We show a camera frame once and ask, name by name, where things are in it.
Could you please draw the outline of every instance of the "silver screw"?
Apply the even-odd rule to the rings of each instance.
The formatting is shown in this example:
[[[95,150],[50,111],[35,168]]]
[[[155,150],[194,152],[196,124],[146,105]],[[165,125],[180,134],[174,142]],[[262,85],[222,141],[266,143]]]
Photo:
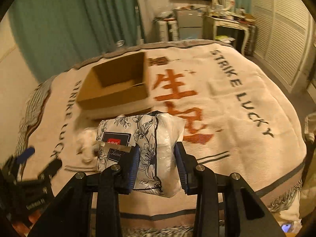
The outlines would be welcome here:
[[[239,180],[240,179],[240,174],[238,174],[238,173],[232,173],[231,176],[235,180]]]
[[[204,171],[204,170],[205,170],[205,166],[203,166],[203,165],[197,165],[197,166],[195,167],[195,169],[196,169],[197,171]]]
[[[111,166],[111,169],[113,171],[118,171],[119,169],[121,169],[121,166],[119,164],[114,164],[114,165]]]
[[[76,174],[76,178],[77,178],[77,179],[82,179],[82,178],[84,178],[84,173],[83,173],[83,172],[78,172],[78,173]]]

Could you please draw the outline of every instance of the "red object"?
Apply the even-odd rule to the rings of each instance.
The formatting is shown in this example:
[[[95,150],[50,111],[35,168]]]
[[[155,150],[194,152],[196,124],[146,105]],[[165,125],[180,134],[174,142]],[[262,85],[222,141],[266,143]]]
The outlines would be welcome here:
[[[120,139],[109,138],[109,139],[107,140],[107,142],[109,142],[109,143],[114,143],[114,144],[120,144],[120,143],[121,143],[121,140],[120,140]]]

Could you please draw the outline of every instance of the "plastic wrapper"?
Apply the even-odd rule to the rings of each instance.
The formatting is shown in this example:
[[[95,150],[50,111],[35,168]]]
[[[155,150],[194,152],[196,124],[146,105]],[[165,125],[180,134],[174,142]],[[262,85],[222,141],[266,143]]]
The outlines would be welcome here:
[[[174,196],[180,189],[178,170],[173,155],[177,141],[182,141],[185,121],[168,113],[121,117],[100,123],[97,141],[99,172],[118,162],[122,152],[140,147],[140,161],[134,190],[164,197]]]

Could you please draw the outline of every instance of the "bed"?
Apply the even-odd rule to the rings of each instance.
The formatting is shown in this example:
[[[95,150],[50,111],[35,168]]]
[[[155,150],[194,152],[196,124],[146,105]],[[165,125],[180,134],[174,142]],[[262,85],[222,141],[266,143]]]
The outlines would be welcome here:
[[[231,46],[212,40],[160,42],[130,47],[74,66],[42,83],[31,95],[15,154],[28,146],[35,154],[21,166],[19,179],[36,178],[54,157],[63,161],[52,179],[55,195],[85,164],[75,136],[99,121],[86,119],[75,103],[94,65],[146,52],[153,110],[186,120],[184,147],[215,173],[239,172],[281,224],[299,220],[299,191],[306,147],[297,114],[262,70]],[[143,233],[190,232],[196,197],[183,191],[163,198],[133,191],[120,196],[122,227]],[[223,209],[219,194],[220,208]]]

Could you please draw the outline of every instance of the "cardboard box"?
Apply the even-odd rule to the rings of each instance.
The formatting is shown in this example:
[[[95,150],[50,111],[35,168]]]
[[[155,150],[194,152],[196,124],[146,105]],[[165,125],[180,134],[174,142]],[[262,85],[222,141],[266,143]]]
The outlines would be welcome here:
[[[91,68],[76,101],[90,119],[148,110],[148,80],[144,52],[115,58]]]

